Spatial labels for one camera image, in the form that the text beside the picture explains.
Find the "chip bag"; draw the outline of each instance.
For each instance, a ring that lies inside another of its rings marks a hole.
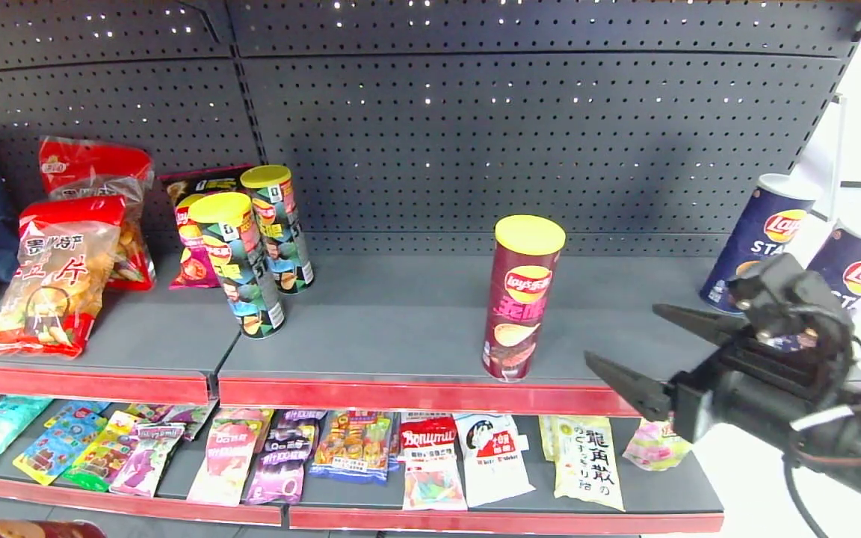
[[[95,140],[44,137],[38,164],[52,200],[120,195],[126,218],[117,239],[109,287],[145,291],[155,285],[155,265],[141,235],[144,194],[155,179],[151,157],[134,147]]]
[[[0,303],[0,355],[78,357],[112,271],[123,197],[29,205],[19,218],[19,268]]]
[[[249,169],[250,165],[209,168],[161,177],[164,191],[175,208],[178,236],[185,245],[180,272],[171,280],[169,289],[215,288],[221,285],[208,258],[201,229],[188,219],[188,208],[206,195],[237,190],[241,174]]]

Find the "lay's chip can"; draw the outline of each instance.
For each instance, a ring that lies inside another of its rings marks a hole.
[[[809,181],[783,174],[762,174],[700,290],[700,297],[715,309],[738,314],[726,281],[741,275],[754,263],[782,253],[820,195],[822,188]]]

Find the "yellow snack package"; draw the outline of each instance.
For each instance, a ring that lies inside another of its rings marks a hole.
[[[578,498],[624,511],[613,455],[613,433],[605,416],[557,416],[556,498]]]

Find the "lower shelf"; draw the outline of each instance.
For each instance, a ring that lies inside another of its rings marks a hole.
[[[618,457],[626,512],[573,498],[554,498],[554,466],[543,460],[534,416],[517,416],[517,426],[530,439],[524,453],[527,473],[536,491],[468,512],[404,512],[404,473],[392,473],[385,486],[341,483],[307,477],[301,504],[294,507],[213,507],[185,500],[205,456],[206,436],[184,443],[172,457],[158,487],[158,496],[139,498],[84,491],[59,479],[52,486],[34,483],[11,462],[44,430],[45,420],[61,408],[55,401],[0,456],[0,498],[50,507],[83,508],[127,514],[237,525],[272,525],[291,529],[339,531],[447,531],[492,534],[670,534],[717,532],[723,511],[696,457],[676,469],[649,473]],[[123,408],[113,404],[106,413]],[[612,419],[614,442],[626,446],[636,419]]]

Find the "perforated metal panel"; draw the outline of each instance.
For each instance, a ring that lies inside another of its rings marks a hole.
[[[695,54],[250,59],[268,158],[308,229],[728,232],[789,170],[838,78],[828,58]]]
[[[141,147],[160,174],[257,162],[229,59],[0,72],[0,168],[20,207],[44,198],[37,168],[44,135]],[[146,198],[148,235],[173,232],[172,211],[157,186]]]
[[[0,70],[228,55],[202,14],[178,2],[0,1]]]
[[[700,51],[846,58],[861,2],[230,2],[243,55]]]

